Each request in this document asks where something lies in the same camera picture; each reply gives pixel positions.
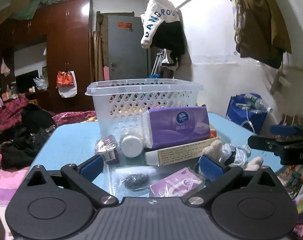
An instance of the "cardboard box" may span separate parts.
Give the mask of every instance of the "cardboard box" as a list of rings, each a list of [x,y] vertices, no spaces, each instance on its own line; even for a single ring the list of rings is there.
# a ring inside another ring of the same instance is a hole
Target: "cardboard box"
[[[0,10],[0,25],[14,12],[29,5],[32,0],[11,0],[10,5]]]
[[[179,146],[164,148],[160,150],[145,153],[147,165],[165,166],[173,163],[183,162],[193,158],[201,157],[202,150],[210,146],[213,141],[220,137],[210,138],[194,143],[183,144]]]

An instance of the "bottle cap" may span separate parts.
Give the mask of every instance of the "bottle cap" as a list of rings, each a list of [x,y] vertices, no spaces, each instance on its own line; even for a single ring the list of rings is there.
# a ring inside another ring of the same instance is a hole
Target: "bottle cap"
[[[135,158],[140,155],[144,149],[143,142],[140,138],[133,135],[125,136],[120,142],[123,155],[128,158]]]

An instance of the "gray metal door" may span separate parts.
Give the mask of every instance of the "gray metal door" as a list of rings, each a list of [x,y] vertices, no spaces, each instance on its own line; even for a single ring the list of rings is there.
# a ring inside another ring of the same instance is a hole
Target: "gray metal door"
[[[147,78],[147,50],[140,44],[143,33],[143,25],[139,17],[108,16],[111,80]]]

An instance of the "purple small box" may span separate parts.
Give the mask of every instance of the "purple small box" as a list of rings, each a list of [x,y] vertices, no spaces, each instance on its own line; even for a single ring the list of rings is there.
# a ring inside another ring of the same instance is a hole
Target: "purple small box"
[[[203,106],[150,109],[143,115],[148,148],[160,149],[210,138],[207,108]]]
[[[100,154],[108,165],[119,163],[119,147],[113,135],[100,139],[95,144],[95,154]]]
[[[202,179],[198,178],[189,168],[183,168],[154,183],[150,189],[154,197],[181,197],[202,182]]]

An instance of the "wooden wardrobe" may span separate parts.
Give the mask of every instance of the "wooden wardrobe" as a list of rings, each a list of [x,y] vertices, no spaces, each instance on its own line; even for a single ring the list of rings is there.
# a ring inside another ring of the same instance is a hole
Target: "wooden wardrobe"
[[[0,25],[1,58],[11,69],[12,75],[0,74],[0,87],[15,80],[14,51],[41,42],[47,42],[47,68],[49,98],[56,113],[93,110],[93,99],[86,96],[90,77],[90,38],[92,33],[93,8],[91,0],[69,0],[37,9],[32,20],[7,19]],[[56,88],[58,71],[74,71],[77,95],[62,98]]]

